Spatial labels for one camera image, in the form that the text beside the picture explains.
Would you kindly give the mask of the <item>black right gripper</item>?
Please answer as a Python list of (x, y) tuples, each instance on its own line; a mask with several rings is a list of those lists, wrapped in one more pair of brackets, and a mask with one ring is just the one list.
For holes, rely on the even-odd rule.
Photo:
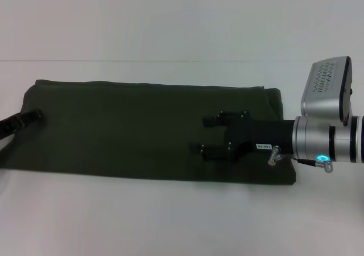
[(202, 117), (204, 127), (227, 126), (225, 145), (191, 143), (191, 154), (204, 160), (235, 162), (251, 152), (265, 152), (277, 146), (281, 154), (293, 154), (293, 120), (260, 121), (251, 119), (249, 111), (220, 111), (215, 116)]

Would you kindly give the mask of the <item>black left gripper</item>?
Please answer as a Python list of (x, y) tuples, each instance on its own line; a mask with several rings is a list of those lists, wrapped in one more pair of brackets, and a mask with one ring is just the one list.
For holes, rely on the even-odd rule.
[(41, 121), (43, 119), (43, 113), (39, 109), (35, 109), (26, 113), (17, 113), (1, 120), (0, 128), (0, 140), (3, 140), (10, 135), (15, 134), (17, 131), (23, 129), (25, 125)]

